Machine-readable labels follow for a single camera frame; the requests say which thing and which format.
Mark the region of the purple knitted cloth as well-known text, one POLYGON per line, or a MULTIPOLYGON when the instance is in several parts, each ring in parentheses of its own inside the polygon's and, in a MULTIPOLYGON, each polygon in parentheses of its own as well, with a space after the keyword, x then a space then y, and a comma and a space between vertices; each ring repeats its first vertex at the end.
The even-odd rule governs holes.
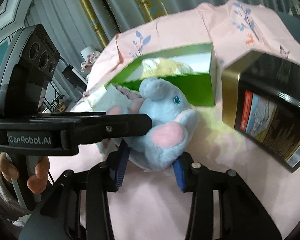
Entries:
POLYGON ((137 91, 130 90, 127 87, 116 86, 116 89, 128 98, 130 113, 137 114, 144 102, 144 98, 137 91))

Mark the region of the dark grey sofa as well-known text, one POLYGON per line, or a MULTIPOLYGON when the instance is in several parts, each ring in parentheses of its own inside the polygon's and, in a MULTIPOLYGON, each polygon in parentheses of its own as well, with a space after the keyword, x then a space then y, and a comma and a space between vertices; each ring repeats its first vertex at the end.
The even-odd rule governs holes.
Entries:
POLYGON ((292 36, 300 43, 300 18, 285 12, 276 11, 292 36))

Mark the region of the black upright vacuum cleaner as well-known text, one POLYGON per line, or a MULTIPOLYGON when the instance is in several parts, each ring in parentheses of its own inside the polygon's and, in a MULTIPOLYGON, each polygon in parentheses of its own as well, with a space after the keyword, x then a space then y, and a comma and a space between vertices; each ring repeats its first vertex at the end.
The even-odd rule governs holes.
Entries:
POLYGON ((83 76, 72 65, 67 65, 62 71, 62 75, 71 83, 74 89, 77 89, 81 93, 86 91, 87 84, 83 80, 83 76))

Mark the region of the green cardboard box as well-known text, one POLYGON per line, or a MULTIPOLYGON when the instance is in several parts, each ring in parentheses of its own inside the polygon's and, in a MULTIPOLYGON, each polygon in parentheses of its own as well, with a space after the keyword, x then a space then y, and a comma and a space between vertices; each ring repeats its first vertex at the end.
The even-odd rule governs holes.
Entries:
POLYGON ((176 47, 142 55, 125 66, 107 85, 119 85, 131 90, 139 90, 142 78, 142 60, 166 58, 189 65, 191 74, 159 76, 177 86, 194 106, 215 105, 217 63, 213 44, 202 43, 176 47))

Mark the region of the blue plush elephant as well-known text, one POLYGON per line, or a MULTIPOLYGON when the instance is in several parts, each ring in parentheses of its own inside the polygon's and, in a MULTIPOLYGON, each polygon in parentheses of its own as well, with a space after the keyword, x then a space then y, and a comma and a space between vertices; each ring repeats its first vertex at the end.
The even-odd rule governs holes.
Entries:
MULTIPOLYGON (((199 123, 182 91, 170 82, 151 77, 138 92, 144 102, 137 114, 147 114, 152 128, 141 137, 127 137, 130 161, 144 170, 165 170, 184 152, 199 123)), ((129 107, 113 106, 107 114, 131 114, 129 107)))

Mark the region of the yellow and white towel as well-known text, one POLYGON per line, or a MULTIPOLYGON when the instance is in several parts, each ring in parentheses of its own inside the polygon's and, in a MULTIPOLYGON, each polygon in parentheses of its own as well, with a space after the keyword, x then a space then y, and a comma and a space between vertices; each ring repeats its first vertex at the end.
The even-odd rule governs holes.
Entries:
POLYGON ((193 69, 184 63, 166 58, 142 60, 142 78, 191 74, 193 69))

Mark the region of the pile of pink clothes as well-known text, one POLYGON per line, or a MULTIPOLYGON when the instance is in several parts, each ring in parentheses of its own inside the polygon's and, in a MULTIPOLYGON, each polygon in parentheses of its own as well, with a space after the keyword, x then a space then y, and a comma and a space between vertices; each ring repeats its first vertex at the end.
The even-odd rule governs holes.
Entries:
POLYGON ((100 55, 101 53, 99 51, 94 51, 93 53, 88 54, 86 60, 81 63, 81 72, 90 72, 93 64, 96 62, 100 55))

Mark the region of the potted plant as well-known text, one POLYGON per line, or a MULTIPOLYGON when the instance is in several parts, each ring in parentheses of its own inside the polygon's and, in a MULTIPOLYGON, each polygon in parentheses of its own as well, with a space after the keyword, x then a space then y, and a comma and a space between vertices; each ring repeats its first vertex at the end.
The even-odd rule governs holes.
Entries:
POLYGON ((55 98, 52 99, 50 111, 52 113, 62 113, 66 110, 67 106, 64 102, 65 96, 55 92, 55 98))

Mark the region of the grey and yellow curtain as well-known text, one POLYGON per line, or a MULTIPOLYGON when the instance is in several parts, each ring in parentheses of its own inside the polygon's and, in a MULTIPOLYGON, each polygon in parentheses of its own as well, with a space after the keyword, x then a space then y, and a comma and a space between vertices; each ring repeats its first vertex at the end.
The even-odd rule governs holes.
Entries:
MULTIPOLYGON (((61 57, 79 68, 85 47, 93 45, 101 53, 85 73, 85 95, 112 79, 138 56, 148 54, 152 36, 142 34, 138 26, 160 17, 192 10, 200 4, 221 6, 230 0, 33 0, 25 17, 25 26, 41 24, 61 57)), ((289 14, 296 0, 232 0, 236 19, 233 25, 249 30, 250 39, 261 41, 251 6, 261 5, 289 14)))

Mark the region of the white paper roll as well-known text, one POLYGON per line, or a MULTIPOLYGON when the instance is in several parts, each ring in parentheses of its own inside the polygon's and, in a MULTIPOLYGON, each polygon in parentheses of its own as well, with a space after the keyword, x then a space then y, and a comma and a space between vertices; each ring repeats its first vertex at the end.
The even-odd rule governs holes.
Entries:
POLYGON ((80 51, 80 54, 82 55, 83 59, 86 61, 94 55, 95 51, 96 51, 95 47, 91 44, 85 47, 82 51, 80 51))

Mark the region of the pink printed table cloth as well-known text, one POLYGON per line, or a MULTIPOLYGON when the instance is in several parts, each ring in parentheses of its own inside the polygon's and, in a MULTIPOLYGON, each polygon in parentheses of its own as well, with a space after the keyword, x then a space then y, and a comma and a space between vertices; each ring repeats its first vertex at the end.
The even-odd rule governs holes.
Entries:
MULTIPOLYGON (((239 31, 233 21, 234 2, 209 3, 160 17, 138 26, 151 35, 147 52, 212 41, 223 70, 250 48, 279 53, 281 49, 300 62, 300 43, 279 15, 261 5, 251 6, 261 41, 250 31, 239 31)), ((271 215, 283 238, 292 237, 300 223, 300 168, 289 172, 254 142, 222 122, 222 89, 216 90, 213 107, 198 107, 200 123, 187 147, 194 160, 208 168, 236 170, 271 215)), ((182 193, 172 171, 145 172, 128 164, 123 186, 110 193, 109 207, 116 239, 184 239, 189 221, 191 195, 182 193)))

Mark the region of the gold and black tin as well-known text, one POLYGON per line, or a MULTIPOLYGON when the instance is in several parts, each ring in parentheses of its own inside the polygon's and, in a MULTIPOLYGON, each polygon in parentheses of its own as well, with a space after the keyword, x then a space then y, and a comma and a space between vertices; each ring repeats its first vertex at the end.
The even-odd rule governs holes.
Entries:
POLYGON ((300 65, 251 50, 222 72, 222 120, 290 172, 300 167, 300 65))

